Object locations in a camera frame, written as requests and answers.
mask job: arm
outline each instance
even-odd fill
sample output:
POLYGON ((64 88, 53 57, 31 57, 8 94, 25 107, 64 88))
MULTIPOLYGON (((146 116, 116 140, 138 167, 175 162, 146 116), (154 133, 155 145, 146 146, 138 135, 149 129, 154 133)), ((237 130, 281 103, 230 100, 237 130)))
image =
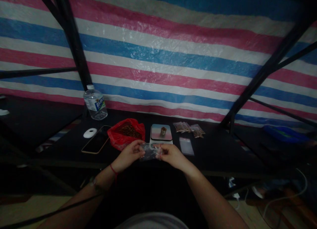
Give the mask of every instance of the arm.
MULTIPOLYGON (((134 161, 144 156, 144 151, 139 150, 140 144, 143 143, 142 140, 136 140, 128 145, 114 160, 111 164, 115 172, 120 173, 129 167, 134 161)), ((112 171, 110 166, 105 168, 96 177, 96 185, 101 187, 105 192, 110 189, 114 179, 115 173, 112 171)), ((95 187, 86 185, 81 191, 79 191, 74 197, 72 197, 67 203, 65 203, 61 208, 74 204, 76 202, 82 201, 84 199, 90 198, 97 194, 95 187)), ((38 229, 42 228, 84 228, 97 207, 103 200, 104 196, 99 196, 92 199, 91 201, 84 203, 80 206, 74 207, 72 209, 66 210, 62 213, 56 214, 45 222, 43 222, 38 229)))
POLYGON ((248 228, 228 201, 175 145, 163 144, 162 149, 162 160, 184 172, 209 228, 248 228))

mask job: bottle cap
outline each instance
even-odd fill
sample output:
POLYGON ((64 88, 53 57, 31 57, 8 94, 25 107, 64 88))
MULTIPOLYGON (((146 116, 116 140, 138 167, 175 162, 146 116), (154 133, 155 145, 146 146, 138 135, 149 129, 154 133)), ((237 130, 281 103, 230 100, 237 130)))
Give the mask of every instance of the bottle cap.
POLYGON ((95 87, 93 85, 87 85, 87 89, 94 89, 95 87))

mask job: black desk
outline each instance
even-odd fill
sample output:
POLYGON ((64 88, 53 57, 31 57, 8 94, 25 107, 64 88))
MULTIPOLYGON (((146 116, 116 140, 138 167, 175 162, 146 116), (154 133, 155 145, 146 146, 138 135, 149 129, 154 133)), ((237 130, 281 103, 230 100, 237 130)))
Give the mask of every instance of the black desk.
POLYGON ((10 112, 8 115, 0 116, 1 134, 7 139, 15 135, 14 142, 20 140, 23 142, 23 149, 28 149, 28 153, 34 153, 36 147, 77 119, 83 113, 84 107, 6 96, 5 99, 0 99, 0 109, 10 112))
POLYGON ((305 149, 303 145, 281 142, 262 128, 235 126, 234 133, 274 171, 298 166, 313 156, 317 156, 317 147, 305 149))
MULTIPOLYGON (((135 118, 145 125, 146 142, 149 142, 151 125, 154 123, 171 126, 173 143, 178 148, 180 148, 179 137, 190 138, 195 156, 187 156, 187 158, 205 175, 258 179, 268 174, 263 163, 257 158, 250 157, 224 129, 219 128, 218 124, 119 110, 108 110, 108 113, 108 117, 102 121, 96 121, 90 117, 83 120, 49 149, 38 154, 34 162, 43 166, 104 168, 120 152, 107 143, 97 155, 82 153, 81 149, 89 140, 83 138, 84 132, 92 127, 99 129, 103 125, 113 126, 126 118, 135 118), (191 133, 176 133, 172 123, 179 121, 186 121, 190 125, 198 123, 206 132, 204 139, 195 139, 191 133)), ((134 166, 170 167, 167 163, 157 160, 136 162, 134 166)))

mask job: black metal frame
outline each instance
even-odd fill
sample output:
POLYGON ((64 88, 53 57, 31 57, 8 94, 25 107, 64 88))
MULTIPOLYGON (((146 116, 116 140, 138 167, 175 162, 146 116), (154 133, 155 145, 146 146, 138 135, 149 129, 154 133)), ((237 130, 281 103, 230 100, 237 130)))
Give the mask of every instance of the black metal frame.
POLYGON ((244 92, 239 96, 237 101, 233 104, 232 108, 222 120, 220 125, 222 127, 226 127, 230 122, 229 131, 230 134, 233 135, 234 131, 234 118, 235 115, 239 112, 239 110, 244 106, 244 104, 248 100, 252 100, 256 103, 259 103, 263 106, 266 106, 272 110, 285 114, 291 118, 297 119, 301 122, 304 122, 310 126, 317 127, 315 122, 304 119, 300 116, 272 106, 270 104, 266 104, 262 101, 256 100, 251 96, 255 93, 255 91, 260 87, 260 85, 265 81, 265 79, 276 72, 277 70, 283 68, 284 66, 292 63, 293 61, 301 58, 302 56, 310 53, 311 51, 317 48, 317 42, 312 43, 308 47, 294 54, 293 56, 287 58, 286 60, 281 60, 285 57, 285 55, 291 50, 291 48, 296 44, 296 42, 300 39, 300 37, 306 32, 306 30, 311 26, 311 24, 317 20, 317 15, 314 12, 315 9, 311 9, 309 6, 307 10, 302 15, 302 18, 298 23, 295 24, 293 29, 289 32, 289 34, 283 39, 277 50, 273 53, 270 59, 264 64, 264 66, 259 70, 256 76, 252 79, 250 84, 246 87, 244 92))
POLYGON ((63 28, 76 67, 7 71, 0 73, 0 79, 78 71, 83 88, 86 91, 87 85, 92 84, 92 80, 69 0, 55 0, 57 7, 51 0, 42 1, 63 28))

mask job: bottle label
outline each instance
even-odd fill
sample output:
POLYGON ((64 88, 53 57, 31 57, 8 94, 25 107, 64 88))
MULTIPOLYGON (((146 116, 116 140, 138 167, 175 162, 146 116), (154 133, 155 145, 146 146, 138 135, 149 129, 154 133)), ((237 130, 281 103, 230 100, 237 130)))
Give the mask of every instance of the bottle label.
POLYGON ((103 97, 100 99, 86 99, 84 98, 87 109, 98 112, 106 107, 103 97))

